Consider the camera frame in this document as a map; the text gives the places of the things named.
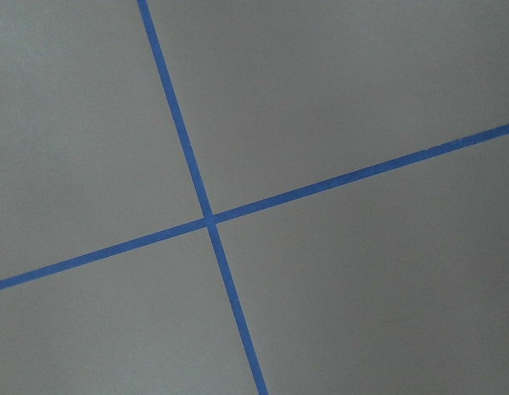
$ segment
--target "gray panel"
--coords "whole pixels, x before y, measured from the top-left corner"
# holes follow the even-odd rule
[[[255,394],[203,230],[0,291],[0,394]]]
[[[509,0],[152,0],[222,211],[509,123]]]
[[[0,279],[199,217],[137,4],[0,2]]]
[[[270,393],[509,394],[509,137],[220,230]]]

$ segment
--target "blue line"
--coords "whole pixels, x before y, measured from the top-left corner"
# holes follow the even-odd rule
[[[189,166],[190,177],[192,178],[194,187],[196,189],[196,194],[198,195],[199,205],[202,208],[202,213],[205,218],[212,217],[211,205],[209,203],[205,187],[203,186],[202,176],[199,173],[198,163],[196,162],[196,157],[194,156],[194,151],[190,144],[189,134],[187,133],[187,128],[185,127],[180,105],[178,104],[178,100],[175,96],[174,87],[172,85],[170,74],[166,66],[165,57],[161,51],[159,39],[157,38],[156,34],[156,28],[152,22],[152,17],[150,15],[150,10],[148,9],[147,1],[138,0],[138,5],[141,12],[142,22],[145,25],[145,30],[147,31],[148,41],[150,42],[152,54],[154,55],[154,60],[156,61],[157,71],[159,72],[161,84],[163,85],[163,90],[165,91],[166,101],[169,104],[170,112],[172,113],[172,118],[174,120],[174,125],[178,132],[178,138],[180,139],[181,148],[183,149],[187,165]]]
[[[202,229],[206,226],[214,228],[216,227],[217,223],[229,221],[238,218],[239,216],[246,216],[248,214],[261,211],[266,208],[274,207],[285,202],[297,200],[315,193],[324,192],[328,189],[337,188],[345,184],[354,183],[356,181],[359,181],[360,179],[365,179],[373,175],[385,173],[390,170],[395,170],[398,169],[399,167],[410,165],[421,160],[430,159],[433,158],[434,156],[443,155],[448,152],[465,148],[467,146],[472,146],[475,144],[479,144],[481,142],[486,142],[494,138],[503,137],[507,134],[509,134],[509,124],[502,125],[498,128],[490,129],[485,132],[473,134],[472,136],[463,137],[452,142],[446,142],[445,144],[441,144],[440,146],[435,146],[433,148],[428,148],[427,150],[414,152],[413,154],[401,156],[400,158],[388,160],[377,165],[365,167],[364,169],[356,170],[353,171],[352,173],[343,174],[332,179],[326,179],[325,181],[320,181],[319,183],[316,184],[307,185],[302,188],[294,189],[292,191],[281,193],[273,197],[268,197],[257,202],[253,202],[241,207],[221,212],[214,216],[214,221],[212,221],[210,225],[208,224],[208,219],[200,219],[196,221],[187,222],[182,225],[174,226],[170,229],[161,230],[159,232],[152,233],[150,235],[145,235],[137,239],[132,239],[130,241],[125,241],[121,244],[116,244],[105,249],[100,249],[92,253],[87,253],[86,255],[82,255],[80,257],[71,258],[66,261],[55,263],[53,265],[35,269],[31,272],[25,272],[17,276],[9,277],[0,280],[0,290],[9,288],[11,286],[17,286],[28,281],[33,281],[41,277],[50,276],[52,274],[62,272],[74,267],[86,265],[87,263],[92,263],[103,258],[112,257],[120,253],[125,253],[133,249],[139,249],[149,244],[154,244],[162,240],[171,239],[173,237],[183,235],[194,230]]]
[[[234,218],[238,218],[239,216],[246,216],[257,211],[265,210],[266,208],[278,206],[280,204],[304,198],[315,193],[324,192],[328,189],[355,183],[356,181],[366,179],[373,175],[395,170],[399,167],[411,165],[412,163],[430,159],[434,156],[444,155],[449,152],[453,152],[461,148],[466,148],[467,146],[473,146],[475,144],[479,144],[480,142],[486,142],[488,140],[502,137],[507,134],[509,134],[509,124],[502,125],[494,129],[489,129],[484,132],[476,133],[471,136],[459,138],[452,142],[446,142],[440,146],[434,146],[426,150],[414,152],[413,154],[401,156],[397,159],[388,160],[377,165],[368,166],[351,173],[339,175],[337,177],[333,177],[332,179],[326,179],[325,181],[320,181],[319,183],[307,185],[298,189],[293,189],[292,191],[280,193],[279,195],[272,197],[267,197],[265,199],[258,200],[257,202],[252,202],[241,207],[223,211],[216,214],[214,216],[214,220],[217,224],[229,221]]]
[[[245,321],[245,315],[240,305],[240,298],[236,292],[235,283],[232,279],[231,269],[229,268],[229,264],[226,259],[222,241],[220,240],[220,235],[218,233],[216,223],[214,222],[214,215],[212,213],[211,205],[208,200],[207,192],[205,191],[205,186],[203,184],[202,176],[199,172],[199,167],[194,155],[193,148],[190,144],[189,134],[187,133],[187,129],[184,124],[180,105],[178,104],[178,100],[175,96],[172,80],[170,79],[168,67],[166,66],[165,57],[161,51],[161,46],[159,39],[157,38],[156,29],[152,21],[152,16],[150,15],[150,10],[148,9],[147,1],[138,0],[138,5],[139,11],[141,12],[143,24],[145,25],[145,30],[147,31],[147,37],[148,41],[150,42],[152,54],[154,56],[154,60],[156,61],[157,71],[159,72],[161,84],[163,85],[163,89],[165,91],[166,100],[172,113],[175,128],[178,132],[178,137],[180,138],[185,160],[189,166],[190,176],[194,183],[194,188],[196,189],[199,205],[202,208],[205,225],[207,226],[208,234],[211,238],[212,248],[214,249],[214,254],[216,255],[216,260],[220,268],[220,273],[222,274],[227,297],[231,303],[232,312],[234,314],[236,326],[238,327],[238,332],[244,346],[245,355],[247,356],[251,373],[253,374],[254,383],[258,389],[259,395],[268,395],[268,390],[265,385],[262,369],[260,368],[255,347],[247,327],[247,322]]]
[[[171,239],[173,237],[183,235],[194,230],[202,229],[204,227],[205,227],[204,219],[191,221],[183,225],[174,226],[173,228],[170,229],[152,233],[151,235],[146,235],[143,237],[138,237],[137,239],[125,241],[124,243],[116,244],[105,249],[99,249],[92,253],[81,255],[80,257],[71,258],[59,263],[54,263],[53,265],[40,267],[30,272],[22,273],[17,276],[0,280],[0,290],[9,288],[11,286],[18,286],[22,283],[37,280],[42,277],[51,276],[52,274],[63,272],[74,267],[83,266],[88,263],[98,261],[100,259],[118,255],[120,253],[126,253],[133,249],[139,249],[141,247],[144,247],[145,245],[154,244],[159,241]]]

